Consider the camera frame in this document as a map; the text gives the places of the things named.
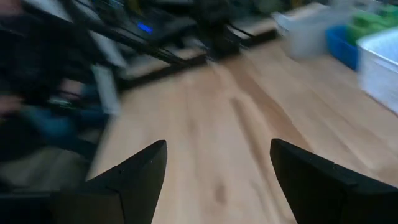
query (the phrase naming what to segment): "blue led light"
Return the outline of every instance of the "blue led light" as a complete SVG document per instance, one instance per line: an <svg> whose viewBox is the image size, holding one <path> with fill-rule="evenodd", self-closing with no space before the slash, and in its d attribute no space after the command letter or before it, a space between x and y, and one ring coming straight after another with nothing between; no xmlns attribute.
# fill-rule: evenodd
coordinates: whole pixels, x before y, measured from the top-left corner
<svg viewBox="0 0 398 224"><path fill-rule="evenodd" d="M152 28L150 28L149 26L139 22L138 23L138 28L142 29L143 31L147 32L148 34L152 33Z"/></svg>

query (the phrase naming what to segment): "white plastic container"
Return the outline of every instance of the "white plastic container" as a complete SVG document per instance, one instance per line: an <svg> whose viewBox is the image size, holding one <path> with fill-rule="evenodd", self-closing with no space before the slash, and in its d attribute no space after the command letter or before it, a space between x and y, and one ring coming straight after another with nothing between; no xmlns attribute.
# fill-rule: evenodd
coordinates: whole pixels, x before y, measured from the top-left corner
<svg viewBox="0 0 398 224"><path fill-rule="evenodd" d="M272 17L278 33L284 39L284 48L289 57L294 59L312 58L327 53L325 31L338 24L347 23L358 11L358 1L335 1L302 18L289 17L275 13ZM360 10L375 11L379 3L362 0Z"/></svg>
<svg viewBox="0 0 398 224"><path fill-rule="evenodd" d="M359 85L398 114L398 28L358 41Z"/></svg>

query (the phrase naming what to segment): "wooden board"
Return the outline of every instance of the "wooden board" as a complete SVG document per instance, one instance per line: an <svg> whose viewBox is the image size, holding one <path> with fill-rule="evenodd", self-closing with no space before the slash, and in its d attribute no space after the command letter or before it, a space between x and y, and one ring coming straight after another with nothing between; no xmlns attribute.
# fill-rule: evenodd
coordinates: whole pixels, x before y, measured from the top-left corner
<svg viewBox="0 0 398 224"><path fill-rule="evenodd" d="M91 176L166 139L153 224L295 223L269 158L272 138L398 186L398 117L335 59L296 62L279 41L137 88L122 111Z"/></svg>

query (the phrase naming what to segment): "cable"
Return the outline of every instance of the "cable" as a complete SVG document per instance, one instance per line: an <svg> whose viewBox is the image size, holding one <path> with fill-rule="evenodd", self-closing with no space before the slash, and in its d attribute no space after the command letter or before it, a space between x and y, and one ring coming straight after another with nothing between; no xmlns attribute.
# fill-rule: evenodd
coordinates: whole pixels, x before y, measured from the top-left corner
<svg viewBox="0 0 398 224"><path fill-rule="evenodd" d="M159 50L163 50L165 53L169 54L169 55L173 55L175 56L175 54L167 49L159 49Z"/></svg>
<svg viewBox="0 0 398 224"><path fill-rule="evenodd" d="M144 37L142 37L142 36L140 36L140 35L138 35L138 34L135 34L135 33L133 33L132 31L129 31L128 29L123 28L123 27L121 27L121 26L115 26L115 28L118 28L118 29L121 29L121 30L123 30L123 31L126 31L126 32L128 32L129 34L134 35L134 36L136 36L136 37L138 37L138 38L140 38L140 39L142 39L142 40L144 40L144 41L148 41L148 40L145 39Z"/></svg>
<svg viewBox="0 0 398 224"><path fill-rule="evenodd" d="M236 27L235 25L233 25L232 23L229 23L229 26L231 26L232 28L236 29L237 31L241 32L242 34L244 34L244 35L246 35L246 36L248 36L248 37L254 37L254 35L249 34L248 32L243 31L243 30L237 28L237 27Z"/></svg>

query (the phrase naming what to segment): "green object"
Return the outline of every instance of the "green object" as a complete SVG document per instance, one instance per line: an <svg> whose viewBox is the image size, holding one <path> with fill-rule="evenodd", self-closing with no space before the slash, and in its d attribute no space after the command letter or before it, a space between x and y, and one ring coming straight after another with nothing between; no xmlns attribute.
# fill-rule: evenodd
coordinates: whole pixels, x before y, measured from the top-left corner
<svg viewBox="0 0 398 224"><path fill-rule="evenodd" d="M359 12L354 15L352 23L346 27L346 39L349 43L355 45L356 41L366 35L372 34L375 30L379 30L381 16L369 12Z"/></svg>
<svg viewBox="0 0 398 224"><path fill-rule="evenodd" d="M386 5L379 14L359 12L346 26L346 39L355 45L364 36L398 26L398 7Z"/></svg>

